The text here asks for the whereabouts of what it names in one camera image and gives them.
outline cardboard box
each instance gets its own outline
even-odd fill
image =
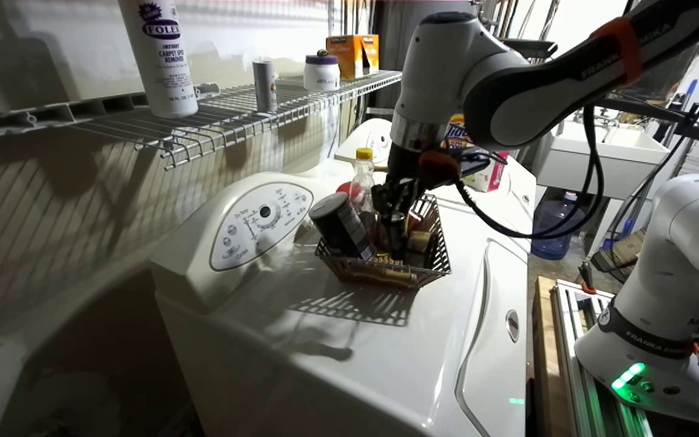
[[[325,52],[340,61],[343,81],[365,78],[378,70],[378,35],[328,36]]]

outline wicker basket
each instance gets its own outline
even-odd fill
[[[352,284],[366,284],[366,286],[384,286],[384,290],[407,290],[417,291],[424,284],[445,276],[452,271],[448,268],[448,252],[440,223],[440,210],[434,197],[422,197],[412,212],[412,216],[431,216],[434,220],[434,251],[430,251],[430,257],[424,264],[430,268],[417,268],[417,264],[405,264],[397,259],[358,259],[358,257],[335,257],[322,240],[315,247],[315,254],[333,270],[333,274],[343,281]]]

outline white wall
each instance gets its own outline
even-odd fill
[[[250,61],[298,74],[322,46],[325,0],[183,0],[197,82],[253,82]],[[0,0],[0,110],[140,91],[113,0]],[[321,122],[301,122],[162,173],[96,132],[0,138],[0,412],[21,365],[88,301],[146,270],[157,240],[229,183],[282,156],[315,162]]]

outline shelf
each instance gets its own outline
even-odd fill
[[[401,82],[401,74],[378,70],[369,78],[343,82],[340,91],[309,95],[301,78],[277,82],[277,111],[255,110],[255,87],[200,86],[200,111],[187,120],[157,120],[149,111],[146,95],[117,95],[102,99],[60,102],[0,114],[0,136],[38,129],[73,129],[134,140],[136,148],[157,148],[162,167],[210,156],[221,148],[250,140],[253,136],[321,114],[329,104],[350,102]]]

